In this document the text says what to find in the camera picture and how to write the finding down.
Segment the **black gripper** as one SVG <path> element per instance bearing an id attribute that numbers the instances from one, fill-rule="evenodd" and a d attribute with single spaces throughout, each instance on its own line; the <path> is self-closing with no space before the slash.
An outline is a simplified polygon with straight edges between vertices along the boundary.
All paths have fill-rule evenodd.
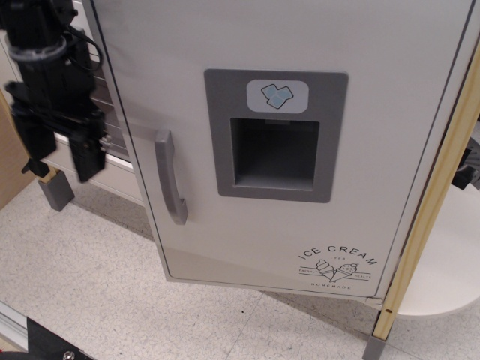
<path id="1" fill-rule="evenodd" d="M 87 42 L 60 37 L 44 48 L 7 45 L 21 80 L 5 89 L 12 96 L 12 116 L 27 152 L 41 161 L 56 150 L 55 134 L 69 139 L 80 182 L 105 167 L 101 145 L 107 135 L 104 113 L 91 100 L 95 91 L 94 64 Z"/>

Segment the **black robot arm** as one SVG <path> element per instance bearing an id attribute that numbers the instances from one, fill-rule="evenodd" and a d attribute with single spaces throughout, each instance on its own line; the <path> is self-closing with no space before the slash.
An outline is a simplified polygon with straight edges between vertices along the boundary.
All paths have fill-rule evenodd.
<path id="1" fill-rule="evenodd" d="M 5 89 L 13 98 L 11 114 L 29 159 L 24 170 L 44 177 L 43 159 L 56 150 L 56 134 L 68 138 L 81 182 L 105 167 L 104 112 L 92 101 L 92 40 L 71 23 L 78 14 L 72 1 L 2 1 L 1 29 L 9 56 L 22 79 Z"/>

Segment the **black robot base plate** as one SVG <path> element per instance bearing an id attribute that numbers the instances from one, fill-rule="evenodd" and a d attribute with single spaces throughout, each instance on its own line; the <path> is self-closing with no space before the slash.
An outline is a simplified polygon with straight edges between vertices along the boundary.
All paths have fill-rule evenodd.
<path id="1" fill-rule="evenodd" d="M 31 359 L 84 359 L 92 360 L 89 354 L 53 333 L 33 319 L 27 318 L 28 351 L 1 352 L 1 360 Z"/>

